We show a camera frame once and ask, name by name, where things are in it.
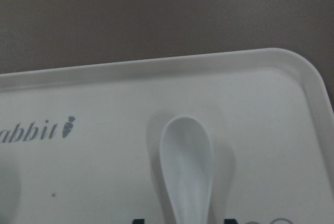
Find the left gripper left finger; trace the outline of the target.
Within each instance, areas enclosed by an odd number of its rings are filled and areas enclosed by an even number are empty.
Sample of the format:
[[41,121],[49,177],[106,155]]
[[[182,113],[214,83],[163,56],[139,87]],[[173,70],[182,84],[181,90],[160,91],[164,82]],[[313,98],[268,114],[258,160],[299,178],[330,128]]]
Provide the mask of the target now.
[[162,218],[138,217],[133,219],[133,224],[159,224],[159,223],[162,223]]

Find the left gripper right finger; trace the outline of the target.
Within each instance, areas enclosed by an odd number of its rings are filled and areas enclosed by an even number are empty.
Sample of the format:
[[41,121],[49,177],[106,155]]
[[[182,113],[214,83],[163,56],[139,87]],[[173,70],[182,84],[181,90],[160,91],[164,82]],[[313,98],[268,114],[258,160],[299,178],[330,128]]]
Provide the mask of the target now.
[[237,219],[234,218],[225,218],[223,224],[239,224]]

